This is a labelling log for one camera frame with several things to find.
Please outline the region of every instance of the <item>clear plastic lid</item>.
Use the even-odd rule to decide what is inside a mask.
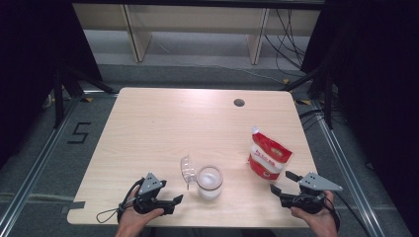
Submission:
[[[181,159],[181,171],[187,184],[187,188],[189,189],[189,185],[197,182],[197,175],[195,174],[195,169],[189,155]]]

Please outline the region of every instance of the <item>black wire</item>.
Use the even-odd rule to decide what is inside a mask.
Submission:
[[[114,211],[114,213],[112,213],[112,215],[111,215],[111,216],[109,216],[106,220],[101,221],[101,220],[99,219],[99,215],[101,215],[101,214],[105,214],[106,212],[110,212],[110,211]],[[109,209],[109,210],[105,210],[105,211],[99,212],[99,213],[96,215],[96,220],[97,220],[99,223],[103,224],[103,223],[107,222],[108,220],[110,220],[110,219],[112,218],[112,216],[114,216],[117,212],[118,212],[118,208]]]
[[[302,118],[304,118],[306,116],[309,116],[311,114],[314,114],[314,113],[323,113],[323,110],[312,110],[312,111],[309,111],[309,112],[302,113],[301,115],[299,115],[299,119],[302,119]]]
[[[335,206],[333,205],[333,202],[329,198],[325,197],[324,199],[329,201],[329,203],[332,205],[332,207],[329,207],[329,206],[327,206],[326,203],[323,204],[324,208],[326,208],[330,212],[330,214],[333,216],[333,219],[335,220],[336,231],[339,232],[340,218],[339,218],[338,214],[336,213]]]
[[[129,189],[128,193],[126,193],[126,197],[124,198],[124,201],[123,201],[123,202],[121,202],[121,203],[119,204],[118,208],[109,209],[109,210],[105,210],[105,211],[99,212],[99,213],[96,215],[96,220],[97,220],[99,223],[103,224],[103,223],[107,222],[108,220],[110,220],[110,219],[112,218],[112,216],[114,216],[116,213],[118,213],[118,210],[119,210],[119,209],[121,209],[122,211],[124,211],[125,209],[127,209],[127,208],[131,207],[132,205],[130,205],[130,206],[126,206],[126,202],[127,202],[128,198],[129,198],[129,195],[132,193],[132,191],[135,189],[135,187],[137,187],[138,185],[140,185],[140,184],[141,184],[141,182],[142,182],[142,179],[141,179],[141,180],[139,180],[139,181],[137,181],[137,182],[135,182],[135,184],[133,184],[133,185],[132,185],[132,187]],[[113,210],[114,210],[114,213],[112,213],[112,215],[111,215],[111,216],[109,216],[106,220],[104,220],[104,221],[99,220],[99,215],[104,214],[104,213],[106,213],[106,212],[113,211]]]
[[[271,45],[271,47],[274,48],[274,50],[279,53],[282,57],[284,57],[286,60],[288,60],[292,65],[294,65],[296,68],[300,69],[301,66],[298,65],[297,63],[295,63],[294,61],[292,61],[289,57],[287,57],[285,54],[283,54],[281,51],[279,51],[273,43],[271,43],[271,41],[269,40],[268,36],[265,35],[265,39],[269,42],[269,44]]]
[[[312,126],[314,126],[316,123],[318,123],[319,121],[321,121],[323,118],[319,118],[317,121],[315,121],[314,123],[312,123],[308,128],[306,128],[304,131],[308,131]]]
[[[367,227],[363,224],[362,220],[358,215],[355,213],[355,211],[348,205],[348,203],[340,196],[338,193],[334,193],[339,199],[346,205],[346,207],[351,211],[351,213],[354,215],[355,219],[358,221],[358,223],[363,227],[364,231],[366,232],[367,236],[371,237],[370,232],[368,231]]]
[[[275,62],[277,63],[277,68],[278,68],[278,70],[280,70],[282,73],[284,73],[284,74],[286,74],[286,75],[290,75],[290,76],[302,77],[302,76],[300,76],[300,75],[295,75],[295,74],[288,73],[288,72],[286,72],[286,71],[282,70],[282,69],[280,68],[280,65],[278,65],[278,53],[277,53],[277,56],[275,57]]]
[[[312,120],[313,118],[315,118],[317,115],[311,116],[309,119],[307,119],[305,122],[303,122],[301,124],[302,127],[304,127],[310,120]]]
[[[290,24],[291,24],[291,22],[289,22],[289,23],[288,23],[287,27],[285,27],[284,23],[282,23],[283,28],[284,28],[284,32],[285,32],[285,33],[288,31],[288,27],[289,27],[289,25],[290,25]],[[279,46],[278,48],[281,48],[282,46],[284,46],[284,47],[285,47],[286,49],[288,49],[289,51],[291,51],[291,52],[296,52],[296,53],[297,53],[297,51],[292,50],[291,48],[289,48],[288,46],[286,46],[286,45],[284,44],[284,40],[286,39],[286,36],[287,36],[287,34],[284,34],[284,35],[283,35],[283,39],[280,39],[280,37],[279,37],[279,36],[277,36],[278,41],[281,43],[281,44],[280,44],[280,46]]]
[[[293,44],[294,45],[294,49],[292,49],[292,48],[289,48],[286,44],[284,44],[284,40],[286,39],[286,35],[283,35],[283,39],[280,39],[280,36],[277,36],[277,39],[278,39],[278,41],[281,43],[280,44],[280,47],[281,46],[284,46],[286,49],[288,49],[289,51],[291,51],[291,52],[294,52],[294,53],[298,53],[299,55],[302,55],[302,56],[305,56],[305,52],[304,51],[302,51],[301,49],[299,49],[295,44]]]
[[[289,22],[288,22],[287,27],[285,27],[285,24],[283,22],[283,19],[280,16],[280,12],[277,9],[277,16],[278,16],[279,20],[281,21],[281,24],[283,25],[283,28],[284,28],[284,31],[285,31],[284,37],[287,36],[287,38],[289,39],[290,43],[293,45],[293,48],[294,48],[294,50],[290,49],[290,51],[297,53],[298,54],[297,57],[299,57],[300,54],[305,55],[305,52],[302,49],[300,49],[299,47],[297,47],[295,45],[295,41],[293,40],[293,26],[291,24],[291,14],[292,14],[292,10],[289,10]],[[291,37],[288,34],[288,28],[289,28],[289,26],[290,26],[291,34],[292,34]]]
[[[290,40],[290,42],[293,45],[293,48],[295,50],[295,56],[298,59],[299,65],[302,65],[302,60],[301,60],[301,58],[299,56],[299,53],[296,53],[296,45],[295,45],[295,41],[293,40],[293,25],[291,24],[291,15],[293,13],[293,10],[292,9],[289,9],[288,12],[289,12],[289,24],[290,24],[290,33],[291,33],[291,38],[290,38],[290,35],[289,35],[289,40]]]

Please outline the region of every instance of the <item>cable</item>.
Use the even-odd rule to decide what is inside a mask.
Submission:
[[[276,62],[276,64],[277,64],[277,68],[278,68],[278,70],[280,70],[282,73],[287,74],[287,75],[290,75],[290,76],[302,77],[302,76],[299,76],[299,75],[295,75],[295,74],[291,74],[291,73],[288,73],[288,72],[283,71],[283,70],[280,68],[280,65],[278,65],[278,53],[277,53],[277,56],[275,57],[275,62]]]
[[[105,220],[103,220],[103,221],[99,219],[99,215],[101,215],[101,214],[105,214],[106,212],[110,212],[110,211],[113,211],[114,213],[112,213],[112,215],[111,215],[111,216],[109,216],[107,219],[105,219]],[[118,208],[109,209],[109,210],[105,210],[105,211],[99,212],[99,213],[96,215],[96,220],[97,220],[99,223],[103,224],[103,223],[107,222],[108,220],[110,220],[110,219],[112,218],[112,216],[114,216],[117,212],[118,212]]]
[[[335,220],[336,231],[339,231],[339,229],[340,229],[340,218],[339,218],[338,214],[336,213],[335,206],[333,205],[333,202],[329,198],[325,197],[324,199],[329,201],[329,203],[332,207],[327,206],[326,203],[323,204],[323,207],[326,208],[330,212],[333,219]]]
[[[267,78],[267,79],[271,79],[271,80],[274,80],[274,81],[276,81],[276,82],[279,82],[279,83],[282,83],[282,84],[285,84],[283,81],[280,81],[280,80],[278,80],[278,79],[275,79],[275,78],[273,78],[273,77],[269,77],[269,76],[263,76],[263,75],[259,75],[259,74],[256,74],[256,73],[253,73],[253,72],[250,72],[250,71],[247,71],[247,70],[244,70],[244,69],[239,69],[239,68],[230,68],[230,67],[225,67],[225,66],[221,66],[221,65],[217,65],[217,64],[213,64],[213,65],[202,65],[202,64],[198,64],[198,63],[191,63],[191,62],[184,62],[184,61],[181,61],[181,60],[178,60],[177,58],[175,58],[175,56],[173,55],[173,53],[169,50],[169,49],[167,49],[165,46],[163,46],[163,44],[156,38],[156,37],[154,37],[154,39],[155,39],[155,41],[157,42],[157,44],[164,50],[164,51],[166,51],[167,53],[169,53],[169,55],[172,57],[172,59],[173,60],[175,60],[175,61],[177,61],[177,62],[179,62],[179,63],[181,63],[181,64],[184,64],[184,65],[193,65],[193,66],[198,66],[198,67],[206,67],[206,68],[212,68],[212,67],[220,67],[220,68],[224,68],[224,69],[228,69],[228,70],[235,70],[235,71],[241,71],[241,72],[245,72],[245,73],[248,73],[248,74],[250,74],[250,75],[252,75],[252,76],[257,76],[257,77],[261,77],[261,78]]]
[[[321,121],[323,118],[319,118],[317,121],[315,121],[314,123],[312,123],[308,128],[306,128],[304,131],[308,131],[312,126],[314,126],[316,123],[318,123],[319,121]]]
[[[292,10],[292,9],[289,9],[289,10],[288,10],[288,13],[289,13],[289,16],[288,16],[289,21],[288,21],[288,24],[287,24],[287,27],[286,27],[286,26],[285,26],[285,24],[284,24],[284,22],[283,22],[283,19],[282,19],[282,18],[281,18],[281,16],[280,16],[280,12],[279,12],[279,10],[277,9],[277,16],[278,16],[278,19],[280,20],[281,25],[283,25],[283,28],[284,28],[284,31],[285,31],[285,35],[284,35],[284,37],[283,37],[283,40],[280,40],[280,42],[283,44],[285,37],[287,37],[287,38],[289,39],[290,43],[292,44],[292,46],[293,46],[294,50],[292,50],[292,49],[288,48],[286,45],[284,45],[284,46],[285,46],[288,50],[290,50],[290,51],[294,52],[294,53],[295,53],[296,58],[298,59],[298,62],[299,62],[300,64],[302,64],[302,60],[301,60],[300,56],[301,56],[301,55],[302,55],[302,56],[304,56],[304,55],[305,55],[305,52],[304,52],[302,49],[300,49],[299,47],[297,47],[297,46],[295,45],[295,41],[293,40],[293,25],[291,24],[291,18],[292,18],[292,13],[293,13],[293,10]]]
[[[360,217],[358,217],[358,215],[355,213],[355,211],[348,205],[348,203],[342,198],[341,195],[339,195],[338,193],[334,193],[337,197],[339,197],[339,199],[346,205],[346,207],[348,207],[349,211],[351,211],[351,213],[354,215],[355,219],[358,221],[358,223],[361,225],[361,227],[363,227],[364,231],[366,232],[367,236],[371,237],[370,232],[368,231],[367,227],[363,224],[363,222],[361,221]]]
[[[310,120],[312,120],[313,118],[315,118],[317,115],[311,116],[309,119],[307,119],[305,122],[303,122],[301,124],[302,127],[304,127]]]
[[[306,116],[309,116],[311,114],[314,114],[314,113],[323,113],[323,110],[312,110],[312,111],[309,111],[309,112],[302,113],[301,115],[299,115],[299,119],[302,119],[302,118],[304,118]]]
[[[289,57],[287,57],[285,54],[283,54],[278,48],[276,48],[271,41],[269,40],[268,36],[264,35],[265,39],[268,41],[268,43],[271,45],[271,47],[274,48],[274,50],[279,53],[282,57],[284,57],[287,61],[289,61],[292,65],[294,65],[296,68],[300,69],[301,66],[296,64],[294,61],[292,61]]]

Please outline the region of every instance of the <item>table top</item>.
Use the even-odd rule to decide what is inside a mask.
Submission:
[[[235,106],[236,99],[244,106]],[[158,199],[184,197],[173,215],[156,218],[150,226],[307,227],[281,207],[270,183],[250,169],[253,125],[293,152],[286,170],[302,176],[316,172],[288,92],[122,89],[74,200],[85,201],[85,206],[71,209],[68,221],[98,224],[99,212],[118,207],[133,183],[151,172],[167,181]],[[186,155],[196,170],[205,165],[221,170],[217,199],[202,199],[197,185],[187,191],[180,169]],[[285,172],[274,183],[284,193],[298,194],[298,184]],[[117,224],[116,217],[106,224]]]

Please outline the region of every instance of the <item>snack bag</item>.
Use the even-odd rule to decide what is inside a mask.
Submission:
[[[280,143],[270,139],[253,126],[249,163],[251,169],[266,180],[277,180],[293,155]]]

